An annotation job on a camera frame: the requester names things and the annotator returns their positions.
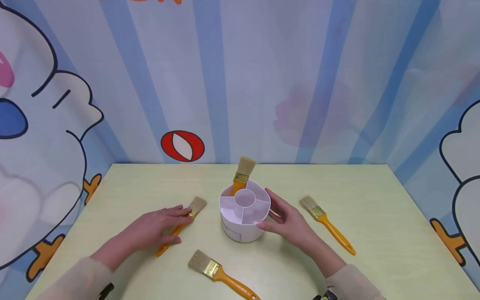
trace paintbrush bristles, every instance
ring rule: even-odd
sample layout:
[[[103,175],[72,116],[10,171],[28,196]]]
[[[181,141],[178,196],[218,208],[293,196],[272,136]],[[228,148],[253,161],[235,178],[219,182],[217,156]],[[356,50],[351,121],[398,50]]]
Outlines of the paintbrush bristles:
[[[250,174],[253,171],[253,168],[257,162],[251,158],[248,158],[246,156],[240,157],[240,162],[239,162],[239,167],[237,169],[237,173],[250,176]]]
[[[200,250],[195,251],[192,258],[188,262],[188,267],[192,270],[204,274],[204,270],[208,267],[211,258]]]
[[[305,208],[308,211],[318,206],[317,202],[315,202],[315,200],[310,196],[301,198],[300,205],[303,206],[303,208]]]
[[[205,207],[205,205],[207,205],[207,201],[205,201],[204,198],[195,197],[190,204],[190,208],[199,213]]]

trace person's left hand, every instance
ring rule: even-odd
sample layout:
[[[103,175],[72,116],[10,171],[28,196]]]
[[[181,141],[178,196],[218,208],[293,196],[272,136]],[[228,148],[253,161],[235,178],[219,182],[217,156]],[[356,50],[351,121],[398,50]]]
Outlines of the person's left hand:
[[[143,214],[117,237],[129,245],[132,252],[163,244],[178,244],[181,242],[180,237],[166,235],[165,230],[191,223],[193,217],[185,216],[190,211],[189,207],[183,208],[183,205],[177,205]]]

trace orange cartoon foot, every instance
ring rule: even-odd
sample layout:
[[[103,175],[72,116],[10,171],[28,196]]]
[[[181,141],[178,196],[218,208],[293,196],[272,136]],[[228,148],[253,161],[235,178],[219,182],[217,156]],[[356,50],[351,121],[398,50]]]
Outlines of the orange cartoon foot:
[[[455,257],[456,262],[461,266],[464,266],[465,258],[459,251],[466,246],[463,236],[459,233],[449,235],[440,221],[435,218],[430,219],[430,224],[432,225],[433,229],[435,229],[435,232],[438,234],[442,242],[444,242],[445,246],[447,246],[453,257]]]
[[[181,0],[175,0],[175,3],[180,5],[181,4]]]
[[[90,182],[84,179],[84,190],[87,192],[87,197],[85,198],[85,205],[87,205],[88,202],[90,201],[90,198],[92,198],[92,195],[97,189],[101,180],[102,180],[102,174],[96,174],[95,176],[93,176]]]
[[[50,243],[46,240],[41,241],[34,247],[36,253],[36,258],[28,267],[26,276],[28,282],[32,282],[37,275],[45,269],[50,259],[52,259],[53,254],[57,251],[60,244],[65,238],[64,234],[58,235],[55,240]]]

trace beige sleeve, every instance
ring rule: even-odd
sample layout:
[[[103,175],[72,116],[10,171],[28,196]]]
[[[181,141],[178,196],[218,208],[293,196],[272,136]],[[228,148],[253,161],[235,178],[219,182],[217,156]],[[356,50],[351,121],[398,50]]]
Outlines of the beige sleeve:
[[[80,259],[37,300],[94,300],[110,283],[112,271],[90,257]]]
[[[327,288],[338,300],[384,300],[380,290],[352,264],[327,278]]]

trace light green table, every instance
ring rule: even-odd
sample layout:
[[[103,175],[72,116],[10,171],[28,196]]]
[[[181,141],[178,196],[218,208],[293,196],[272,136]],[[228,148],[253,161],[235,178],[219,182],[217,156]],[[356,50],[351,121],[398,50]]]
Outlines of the light green table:
[[[109,299],[241,299],[222,283],[190,270],[201,249],[263,300],[311,300],[325,283],[313,262],[279,236],[265,233],[250,244],[223,231],[220,192],[235,165],[112,165],[27,299],[89,256],[142,213],[199,195],[208,205],[181,233],[183,243],[160,258],[137,253],[112,280]],[[258,165],[251,176],[300,208],[310,194],[357,250],[350,255],[301,209],[314,230],[355,264],[389,300],[478,299],[479,293],[386,165]]]

